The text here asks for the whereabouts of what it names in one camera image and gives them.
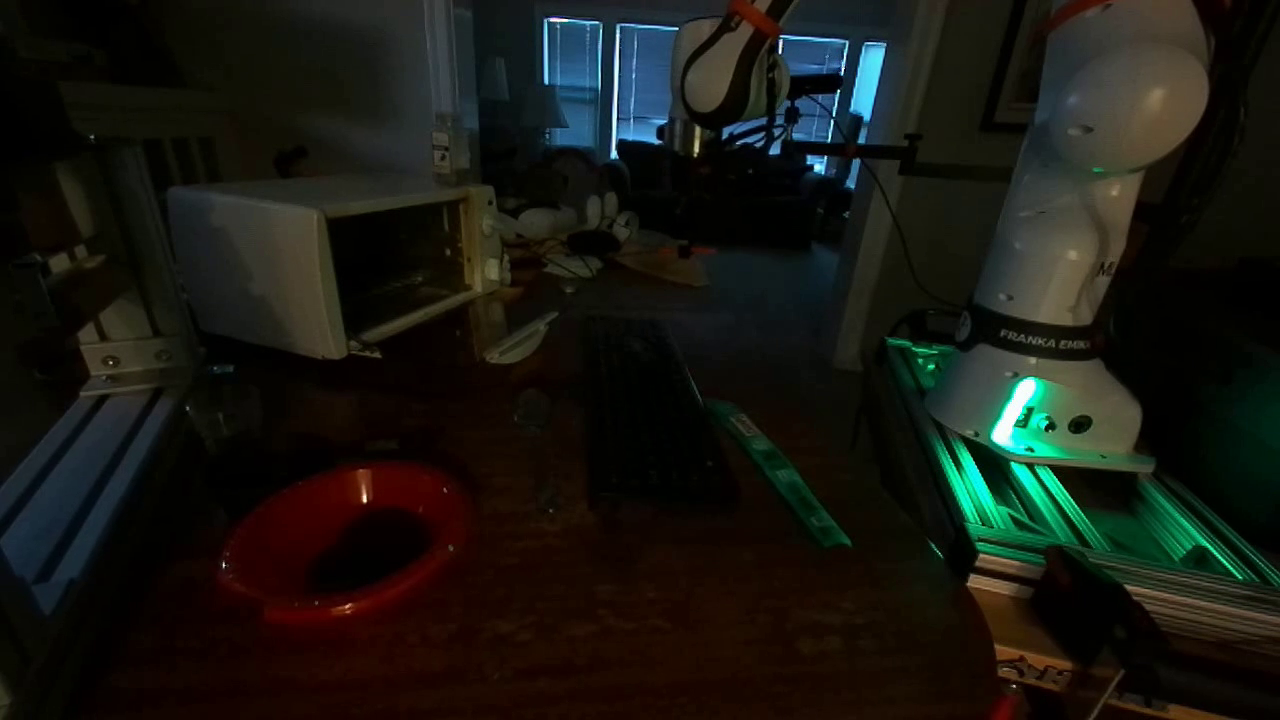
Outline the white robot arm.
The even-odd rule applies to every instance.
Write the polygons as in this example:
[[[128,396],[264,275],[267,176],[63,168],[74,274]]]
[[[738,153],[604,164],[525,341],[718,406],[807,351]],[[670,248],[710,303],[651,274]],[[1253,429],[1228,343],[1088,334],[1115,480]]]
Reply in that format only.
[[[1153,468],[1146,410],[1102,359],[1095,317],[1146,171],[1195,133],[1207,97],[1193,0],[1053,0],[995,235],[924,396],[936,426],[1024,465]]]

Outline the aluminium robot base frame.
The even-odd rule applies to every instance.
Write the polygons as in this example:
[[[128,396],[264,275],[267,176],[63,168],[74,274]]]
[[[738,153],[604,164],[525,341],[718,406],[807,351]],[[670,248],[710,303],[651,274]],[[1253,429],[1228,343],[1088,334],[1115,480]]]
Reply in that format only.
[[[924,413],[945,343],[889,338],[872,359],[872,435],[883,484],[945,566],[1030,598],[1048,548],[1071,548],[1130,588],[1179,644],[1271,667],[1280,566],[1171,476],[1010,461]]]

